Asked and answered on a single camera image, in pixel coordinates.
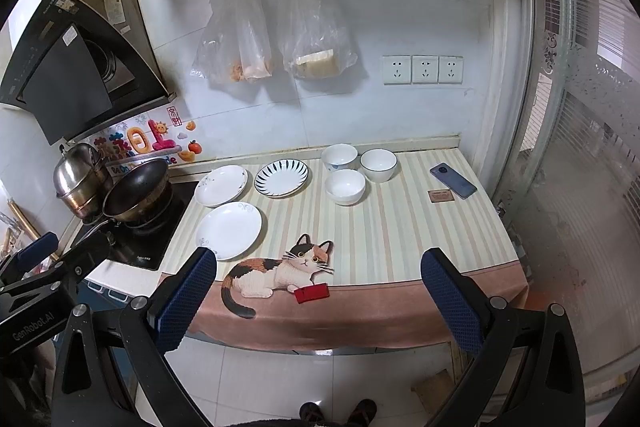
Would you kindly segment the white plate pink flowers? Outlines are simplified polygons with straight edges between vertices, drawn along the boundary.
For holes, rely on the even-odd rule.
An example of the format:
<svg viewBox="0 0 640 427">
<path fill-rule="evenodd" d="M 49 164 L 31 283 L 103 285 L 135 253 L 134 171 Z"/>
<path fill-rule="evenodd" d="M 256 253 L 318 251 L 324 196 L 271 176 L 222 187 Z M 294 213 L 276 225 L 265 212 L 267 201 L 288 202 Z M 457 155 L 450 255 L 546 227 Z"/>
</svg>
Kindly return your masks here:
<svg viewBox="0 0 640 427">
<path fill-rule="evenodd" d="M 262 231 L 262 214 L 248 202 L 228 202 L 213 209 L 195 232 L 195 246 L 213 251 L 217 260 L 242 255 Z"/>
</svg>

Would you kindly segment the white plate with twig pattern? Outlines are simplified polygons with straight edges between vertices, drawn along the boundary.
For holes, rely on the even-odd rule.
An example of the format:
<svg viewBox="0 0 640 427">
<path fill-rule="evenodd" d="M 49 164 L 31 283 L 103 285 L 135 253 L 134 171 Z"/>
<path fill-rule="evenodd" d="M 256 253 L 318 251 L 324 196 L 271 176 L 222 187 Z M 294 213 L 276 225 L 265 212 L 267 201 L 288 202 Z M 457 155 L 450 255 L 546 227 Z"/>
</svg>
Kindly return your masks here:
<svg viewBox="0 0 640 427">
<path fill-rule="evenodd" d="M 247 181 L 248 173 L 244 167 L 238 165 L 219 167 L 198 181 L 194 198 L 204 207 L 215 208 L 239 197 Z"/>
</svg>

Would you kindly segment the white plate blue leaf pattern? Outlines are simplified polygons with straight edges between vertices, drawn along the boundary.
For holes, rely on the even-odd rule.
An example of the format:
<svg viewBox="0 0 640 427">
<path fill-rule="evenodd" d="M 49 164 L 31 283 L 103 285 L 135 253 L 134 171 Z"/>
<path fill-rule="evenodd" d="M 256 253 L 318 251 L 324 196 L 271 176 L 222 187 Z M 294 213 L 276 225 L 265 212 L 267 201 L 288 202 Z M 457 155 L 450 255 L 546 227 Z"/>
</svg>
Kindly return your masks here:
<svg viewBox="0 0 640 427">
<path fill-rule="evenodd" d="M 255 190 L 269 198 L 283 198 L 300 190 L 308 180 L 309 168 L 294 158 L 279 159 L 265 165 L 254 176 Z"/>
</svg>

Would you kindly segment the white bowl gold rim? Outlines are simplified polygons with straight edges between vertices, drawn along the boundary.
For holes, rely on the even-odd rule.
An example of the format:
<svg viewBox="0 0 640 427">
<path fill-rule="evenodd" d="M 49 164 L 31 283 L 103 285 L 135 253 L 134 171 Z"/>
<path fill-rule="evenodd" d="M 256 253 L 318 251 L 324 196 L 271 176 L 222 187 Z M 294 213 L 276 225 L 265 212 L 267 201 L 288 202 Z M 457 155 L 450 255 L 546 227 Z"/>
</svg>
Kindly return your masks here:
<svg viewBox="0 0 640 427">
<path fill-rule="evenodd" d="M 360 157 L 360 166 L 364 175 L 372 182 L 383 183 L 390 181 L 395 173 L 398 161 L 390 150 L 376 148 L 367 150 Z"/>
</svg>

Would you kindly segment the plain white bowl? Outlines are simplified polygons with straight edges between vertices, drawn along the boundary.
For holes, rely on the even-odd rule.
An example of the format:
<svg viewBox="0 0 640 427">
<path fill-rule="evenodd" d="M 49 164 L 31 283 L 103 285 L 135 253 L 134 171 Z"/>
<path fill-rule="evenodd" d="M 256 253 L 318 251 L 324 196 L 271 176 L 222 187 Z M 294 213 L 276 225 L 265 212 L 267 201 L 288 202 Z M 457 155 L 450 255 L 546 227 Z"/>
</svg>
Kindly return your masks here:
<svg viewBox="0 0 640 427">
<path fill-rule="evenodd" d="M 324 189 L 329 198 L 340 206 L 351 206 L 362 199 L 366 191 L 367 180 L 358 171 L 352 169 L 336 170 L 324 181 Z"/>
</svg>

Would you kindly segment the white bowl blue flower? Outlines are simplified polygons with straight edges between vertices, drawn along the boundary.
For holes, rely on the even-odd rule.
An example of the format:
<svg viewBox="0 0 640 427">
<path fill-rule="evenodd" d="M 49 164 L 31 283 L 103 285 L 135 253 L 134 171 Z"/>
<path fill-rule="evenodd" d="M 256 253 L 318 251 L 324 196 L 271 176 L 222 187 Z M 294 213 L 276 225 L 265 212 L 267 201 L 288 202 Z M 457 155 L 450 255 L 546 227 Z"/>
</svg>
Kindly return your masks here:
<svg viewBox="0 0 640 427">
<path fill-rule="evenodd" d="M 358 159 L 358 150 L 350 144 L 338 143 L 322 150 L 321 160 L 329 171 L 352 169 Z"/>
</svg>

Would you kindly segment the cardboard piece on floor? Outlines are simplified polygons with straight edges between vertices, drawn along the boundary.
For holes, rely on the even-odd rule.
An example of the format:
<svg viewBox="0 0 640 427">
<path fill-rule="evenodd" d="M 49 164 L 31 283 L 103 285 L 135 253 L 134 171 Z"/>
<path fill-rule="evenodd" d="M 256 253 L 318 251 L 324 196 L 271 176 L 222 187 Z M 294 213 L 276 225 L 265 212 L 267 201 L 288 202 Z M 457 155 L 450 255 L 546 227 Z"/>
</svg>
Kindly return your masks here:
<svg viewBox="0 0 640 427">
<path fill-rule="evenodd" d="M 427 415 L 433 416 L 454 390 L 454 380 L 447 369 L 427 377 L 411 390 L 418 396 Z"/>
</svg>

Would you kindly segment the blue smartphone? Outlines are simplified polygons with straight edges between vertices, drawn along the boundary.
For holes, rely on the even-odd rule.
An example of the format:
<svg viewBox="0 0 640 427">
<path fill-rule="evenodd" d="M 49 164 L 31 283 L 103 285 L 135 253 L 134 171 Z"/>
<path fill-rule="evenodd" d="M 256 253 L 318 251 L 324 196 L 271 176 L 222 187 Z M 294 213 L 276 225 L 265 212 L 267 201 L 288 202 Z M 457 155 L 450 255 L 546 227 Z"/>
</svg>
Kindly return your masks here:
<svg viewBox="0 0 640 427">
<path fill-rule="evenodd" d="M 446 164 L 446 162 L 441 162 L 432 167 L 430 173 L 462 199 L 469 198 L 477 191 L 477 187 L 473 183 Z"/>
</svg>

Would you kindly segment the black frying pan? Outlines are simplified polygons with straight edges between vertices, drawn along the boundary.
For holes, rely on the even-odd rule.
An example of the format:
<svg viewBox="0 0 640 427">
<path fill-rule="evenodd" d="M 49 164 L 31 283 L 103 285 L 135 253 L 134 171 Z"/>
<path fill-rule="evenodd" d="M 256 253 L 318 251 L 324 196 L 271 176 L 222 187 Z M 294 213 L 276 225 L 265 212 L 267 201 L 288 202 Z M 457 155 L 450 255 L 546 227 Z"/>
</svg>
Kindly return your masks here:
<svg viewBox="0 0 640 427">
<path fill-rule="evenodd" d="M 102 217 L 84 234 L 74 239 L 76 246 L 91 235 L 125 231 L 145 231 L 151 228 L 166 210 L 174 196 L 169 182 L 167 162 L 155 158 L 137 165 L 122 176 L 104 199 Z"/>
</svg>

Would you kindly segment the red tag on tablecloth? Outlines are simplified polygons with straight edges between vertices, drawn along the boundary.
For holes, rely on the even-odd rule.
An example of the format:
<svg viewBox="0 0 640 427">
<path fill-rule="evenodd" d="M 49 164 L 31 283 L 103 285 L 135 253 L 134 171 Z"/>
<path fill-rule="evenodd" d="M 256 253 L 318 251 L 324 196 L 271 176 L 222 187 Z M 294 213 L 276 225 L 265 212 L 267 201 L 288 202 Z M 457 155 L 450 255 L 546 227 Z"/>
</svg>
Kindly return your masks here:
<svg viewBox="0 0 640 427">
<path fill-rule="evenodd" d="M 326 299 L 330 297 L 329 285 L 327 283 L 321 283 L 304 286 L 296 289 L 294 296 L 300 305 L 302 303 Z"/>
</svg>

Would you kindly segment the striped cat tablecloth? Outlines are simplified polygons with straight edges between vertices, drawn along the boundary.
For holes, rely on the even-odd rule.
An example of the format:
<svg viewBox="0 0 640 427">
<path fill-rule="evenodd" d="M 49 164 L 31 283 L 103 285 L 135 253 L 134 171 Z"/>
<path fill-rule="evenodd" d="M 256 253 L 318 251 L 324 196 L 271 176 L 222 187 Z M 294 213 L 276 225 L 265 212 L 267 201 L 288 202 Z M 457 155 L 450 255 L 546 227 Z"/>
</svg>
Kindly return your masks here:
<svg viewBox="0 0 640 427">
<path fill-rule="evenodd" d="M 310 351 L 341 347 L 414 348 L 443 343 L 447 326 L 421 281 L 420 260 L 441 249 L 487 295 L 523 306 L 528 284 L 518 256 L 488 195 L 433 202 L 440 162 L 472 178 L 460 150 L 402 153 L 393 178 L 371 183 L 358 204 L 342 207 L 326 194 L 326 168 L 311 159 L 303 191 L 271 199 L 248 192 L 262 213 L 262 231 L 249 258 L 279 258 L 303 234 L 331 241 L 330 271 L 318 275 L 326 299 L 298 303 L 286 291 L 254 299 L 255 316 L 242 319 L 222 303 L 213 285 L 190 329 L 227 345 L 256 350 Z"/>
</svg>

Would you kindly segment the black range hood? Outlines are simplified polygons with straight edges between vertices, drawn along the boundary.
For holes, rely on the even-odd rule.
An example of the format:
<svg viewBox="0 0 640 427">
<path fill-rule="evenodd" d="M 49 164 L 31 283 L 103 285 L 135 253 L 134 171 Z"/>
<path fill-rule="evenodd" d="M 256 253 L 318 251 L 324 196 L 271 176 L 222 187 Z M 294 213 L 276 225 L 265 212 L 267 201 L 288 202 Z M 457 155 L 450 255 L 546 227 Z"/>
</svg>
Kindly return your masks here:
<svg viewBox="0 0 640 427">
<path fill-rule="evenodd" d="M 32 114 L 51 145 L 173 97 L 125 36 L 82 0 L 41 0 L 1 81 L 1 102 Z"/>
</svg>

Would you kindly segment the plastic bag with orange food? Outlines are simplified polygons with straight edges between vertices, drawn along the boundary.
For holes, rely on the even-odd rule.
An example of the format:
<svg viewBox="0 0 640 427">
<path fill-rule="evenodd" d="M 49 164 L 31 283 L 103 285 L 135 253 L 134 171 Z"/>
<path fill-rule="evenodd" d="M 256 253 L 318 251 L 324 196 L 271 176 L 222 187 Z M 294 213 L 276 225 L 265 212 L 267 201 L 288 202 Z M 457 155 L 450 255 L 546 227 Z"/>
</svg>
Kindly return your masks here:
<svg viewBox="0 0 640 427">
<path fill-rule="evenodd" d="M 272 71 L 262 0 L 224 0 L 201 35 L 191 74 L 227 84 L 266 79 Z"/>
</svg>

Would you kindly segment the colourful wall sticker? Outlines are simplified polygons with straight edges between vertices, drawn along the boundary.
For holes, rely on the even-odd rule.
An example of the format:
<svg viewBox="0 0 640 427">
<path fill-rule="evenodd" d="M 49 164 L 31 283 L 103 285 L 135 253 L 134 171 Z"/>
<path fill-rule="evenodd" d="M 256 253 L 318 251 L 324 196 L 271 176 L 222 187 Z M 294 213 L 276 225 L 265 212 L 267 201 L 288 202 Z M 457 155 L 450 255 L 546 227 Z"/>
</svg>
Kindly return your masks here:
<svg viewBox="0 0 640 427">
<path fill-rule="evenodd" d="M 201 129 L 176 102 L 111 124 L 82 142 L 99 153 L 114 176 L 152 159 L 175 166 L 205 158 Z"/>
</svg>

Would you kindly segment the triple wall socket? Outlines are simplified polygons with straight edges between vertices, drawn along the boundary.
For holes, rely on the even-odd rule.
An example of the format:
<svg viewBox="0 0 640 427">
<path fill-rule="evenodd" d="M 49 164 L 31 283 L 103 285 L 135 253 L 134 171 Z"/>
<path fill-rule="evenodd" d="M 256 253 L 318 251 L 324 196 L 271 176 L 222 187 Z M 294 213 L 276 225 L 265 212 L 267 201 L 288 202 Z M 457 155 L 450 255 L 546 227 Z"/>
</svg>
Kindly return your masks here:
<svg viewBox="0 0 640 427">
<path fill-rule="evenodd" d="M 462 56 L 382 56 L 384 84 L 461 84 L 463 69 Z"/>
</svg>

